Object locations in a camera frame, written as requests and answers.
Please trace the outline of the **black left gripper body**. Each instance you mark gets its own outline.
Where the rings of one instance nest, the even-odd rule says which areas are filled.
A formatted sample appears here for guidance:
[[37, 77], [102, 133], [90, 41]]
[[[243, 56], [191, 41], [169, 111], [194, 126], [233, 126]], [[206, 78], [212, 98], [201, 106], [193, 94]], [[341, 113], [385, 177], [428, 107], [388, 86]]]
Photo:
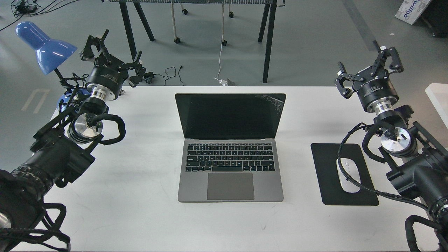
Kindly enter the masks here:
[[91, 75], [87, 80], [87, 90], [91, 97], [107, 102], [118, 98], [128, 72], [114, 70], [104, 64], [94, 63]]

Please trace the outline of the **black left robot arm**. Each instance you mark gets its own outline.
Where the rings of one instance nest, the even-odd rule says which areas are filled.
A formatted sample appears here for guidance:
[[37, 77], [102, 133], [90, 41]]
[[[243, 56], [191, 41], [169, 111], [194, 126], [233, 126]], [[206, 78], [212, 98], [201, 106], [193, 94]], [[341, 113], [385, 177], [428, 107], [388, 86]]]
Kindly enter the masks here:
[[89, 36], [80, 58], [94, 64], [88, 77], [74, 76], [83, 85], [69, 85], [57, 67], [75, 51], [75, 46], [49, 38], [30, 22], [22, 22], [16, 34], [36, 51], [47, 74], [57, 73], [70, 93], [60, 101], [59, 112], [34, 135], [33, 155], [12, 172], [1, 170], [1, 251], [21, 242], [40, 244], [61, 252], [71, 250], [70, 238], [60, 228], [66, 217], [63, 204], [45, 203], [53, 186], [65, 187], [78, 179], [95, 161], [97, 145], [113, 145], [125, 137], [121, 117], [109, 113], [106, 102], [122, 93], [123, 83], [135, 87], [144, 78], [141, 52], [133, 62], [112, 56], [101, 38]]

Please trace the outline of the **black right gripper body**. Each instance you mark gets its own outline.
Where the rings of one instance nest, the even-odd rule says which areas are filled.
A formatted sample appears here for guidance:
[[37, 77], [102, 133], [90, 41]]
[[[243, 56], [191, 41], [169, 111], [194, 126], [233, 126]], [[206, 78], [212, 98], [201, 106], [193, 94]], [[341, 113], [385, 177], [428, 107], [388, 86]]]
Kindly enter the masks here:
[[363, 110], [367, 113], [374, 112], [374, 103], [380, 99], [385, 99], [395, 105], [399, 96], [393, 87], [389, 77], [375, 78], [362, 84], [357, 91], [357, 96], [362, 104]]

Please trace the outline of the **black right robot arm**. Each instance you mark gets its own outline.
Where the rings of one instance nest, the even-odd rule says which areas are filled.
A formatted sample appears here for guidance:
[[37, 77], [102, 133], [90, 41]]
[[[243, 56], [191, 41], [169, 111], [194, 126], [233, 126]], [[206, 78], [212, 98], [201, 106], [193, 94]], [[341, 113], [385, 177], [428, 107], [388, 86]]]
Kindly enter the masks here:
[[[409, 105], [394, 108], [399, 96], [390, 75], [403, 72], [398, 51], [394, 47], [379, 46], [373, 41], [378, 56], [374, 64], [356, 74], [346, 72], [342, 62], [334, 84], [339, 93], [349, 99], [356, 93], [363, 110], [375, 113], [373, 124], [359, 123], [343, 138], [337, 151], [339, 170], [347, 181], [378, 196], [412, 204], [424, 209], [429, 218], [411, 215], [405, 220], [409, 250], [418, 252], [413, 228], [419, 222], [433, 228], [439, 241], [439, 252], [448, 250], [448, 153], [420, 123], [409, 125], [413, 110]], [[391, 194], [368, 188], [357, 182], [342, 166], [341, 151], [354, 132], [366, 131], [362, 149], [370, 159], [388, 164], [387, 179], [397, 190]]]

